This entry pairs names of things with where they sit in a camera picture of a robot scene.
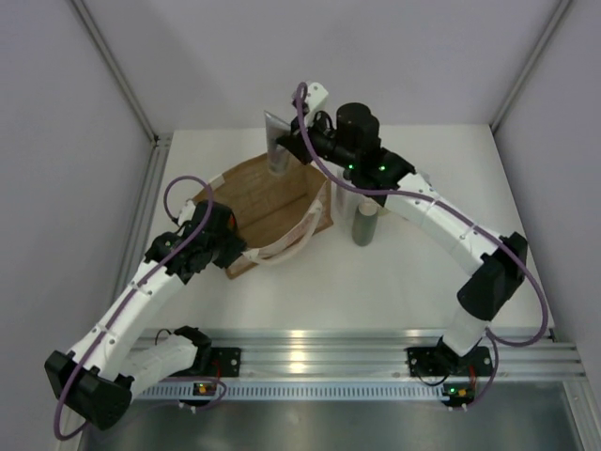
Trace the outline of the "white bottle black cap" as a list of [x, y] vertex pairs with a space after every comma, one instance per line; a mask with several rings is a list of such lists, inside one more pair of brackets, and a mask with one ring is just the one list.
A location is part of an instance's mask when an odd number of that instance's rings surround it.
[[[337, 178], [344, 182], [345, 185], [353, 186], [350, 179], [350, 170], [345, 168], [339, 168], [337, 171]], [[355, 210], [362, 202], [362, 196], [358, 193], [352, 192], [339, 185], [336, 186], [335, 190], [335, 206], [340, 217], [346, 221], [351, 222], [355, 215]]]

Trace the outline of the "translucent grey squeeze tube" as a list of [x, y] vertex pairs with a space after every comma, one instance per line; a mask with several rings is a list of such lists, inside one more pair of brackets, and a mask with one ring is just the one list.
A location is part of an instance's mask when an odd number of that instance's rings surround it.
[[273, 176], [283, 176], [288, 168], [289, 152], [277, 140], [289, 136], [290, 126], [283, 119], [268, 111], [264, 112], [268, 169]]

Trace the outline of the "brown burlap canvas bag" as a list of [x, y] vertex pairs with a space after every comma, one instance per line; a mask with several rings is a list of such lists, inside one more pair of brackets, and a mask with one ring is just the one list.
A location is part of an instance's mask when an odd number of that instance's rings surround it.
[[292, 159], [283, 175], [271, 174], [265, 154], [213, 178], [216, 202], [231, 208], [247, 249], [226, 269], [235, 279], [258, 265], [274, 266], [302, 250], [330, 226], [331, 183], [314, 166]]

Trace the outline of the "grey bottle beige pump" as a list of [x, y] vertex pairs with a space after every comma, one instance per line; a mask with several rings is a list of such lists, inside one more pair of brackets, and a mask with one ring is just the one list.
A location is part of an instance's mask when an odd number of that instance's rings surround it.
[[351, 237], [358, 246], [369, 245], [378, 224], [378, 204], [372, 199], [361, 201], [355, 209]]

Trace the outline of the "green dish soap red cap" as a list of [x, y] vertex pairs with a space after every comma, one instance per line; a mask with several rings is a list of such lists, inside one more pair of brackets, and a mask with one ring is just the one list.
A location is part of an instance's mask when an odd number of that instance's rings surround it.
[[228, 228], [232, 231], [235, 231], [237, 229], [237, 223], [236, 223], [236, 218], [235, 218], [234, 214], [231, 214], [229, 216]]

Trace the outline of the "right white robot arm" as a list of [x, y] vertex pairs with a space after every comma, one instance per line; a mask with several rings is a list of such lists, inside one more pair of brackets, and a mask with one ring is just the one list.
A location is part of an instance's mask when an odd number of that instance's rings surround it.
[[382, 146], [379, 120], [367, 105], [346, 103], [330, 117], [327, 98], [323, 85], [300, 83], [291, 131], [277, 142], [303, 164], [346, 170], [349, 178], [339, 187], [410, 221], [464, 269], [469, 279], [457, 292], [459, 308], [428, 360], [444, 374], [456, 374], [470, 364], [485, 329], [524, 282], [527, 241], [517, 232], [503, 237], [482, 228], [449, 204], [413, 164]]

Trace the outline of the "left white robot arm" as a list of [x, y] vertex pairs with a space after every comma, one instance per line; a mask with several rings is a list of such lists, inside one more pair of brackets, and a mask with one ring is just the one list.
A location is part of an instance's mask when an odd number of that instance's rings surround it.
[[158, 311], [213, 264], [229, 267], [246, 248], [234, 212], [207, 200], [181, 213], [175, 232], [159, 235], [127, 288], [101, 320], [68, 351], [55, 350], [44, 369], [59, 407], [99, 430], [112, 428], [131, 402], [170, 376], [211, 375], [211, 339], [182, 326], [149, 350], [132, 347]]

